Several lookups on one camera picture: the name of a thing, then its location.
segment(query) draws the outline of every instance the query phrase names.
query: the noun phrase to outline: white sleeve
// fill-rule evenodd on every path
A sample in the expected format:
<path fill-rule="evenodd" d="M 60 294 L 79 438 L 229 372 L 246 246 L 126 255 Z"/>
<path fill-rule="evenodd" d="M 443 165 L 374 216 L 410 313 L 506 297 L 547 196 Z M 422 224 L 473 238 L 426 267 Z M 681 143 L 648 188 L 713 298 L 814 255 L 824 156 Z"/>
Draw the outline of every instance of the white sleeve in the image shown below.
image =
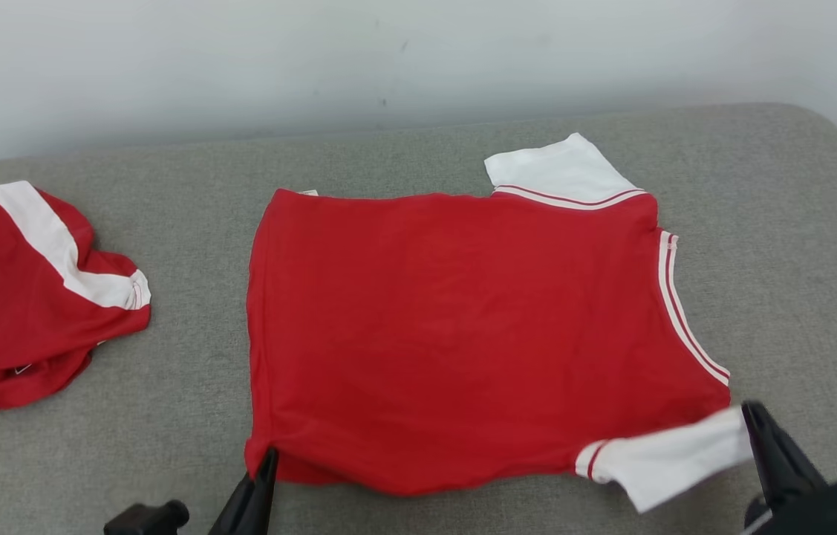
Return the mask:
<path fill-rule="evenodd" d="M 576 471 L 597 483 L 619 483 L 642 513 L 752 457 L 741 407 L 731 406 L 691 426 L 595 441 L 580 452 Z"/>
<path fill-rule="evenodd" d="M 626 192 L 642 192 L 578 133 L 540 149 L 502 152 L 483 164 L 500 192 L 523 190 L 579 204 L 599 204 Z"/>

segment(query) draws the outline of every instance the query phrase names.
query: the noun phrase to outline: red t-shirt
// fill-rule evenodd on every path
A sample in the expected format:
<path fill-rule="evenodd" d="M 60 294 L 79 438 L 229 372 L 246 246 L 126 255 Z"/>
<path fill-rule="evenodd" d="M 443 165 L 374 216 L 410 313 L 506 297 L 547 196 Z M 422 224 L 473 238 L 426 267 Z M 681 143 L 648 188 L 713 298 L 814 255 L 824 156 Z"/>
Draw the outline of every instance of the red t-shirt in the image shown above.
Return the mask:
<path fill-rule="evenodd" d="M 64 389 L 95 346 L 147 326 L 147 278 L 93 239 L 71 204 L 0 186 L 0 410 Z"/>
<path fill-rule="evenodd" d="M 486 198 L 276 192 L 247 295 L 251 472 L 273 446 L 280 479 L 398 495 L 599 480 L 602 441 L 728 406 L 652 195 L 577 135 L 487 169 Z"/>

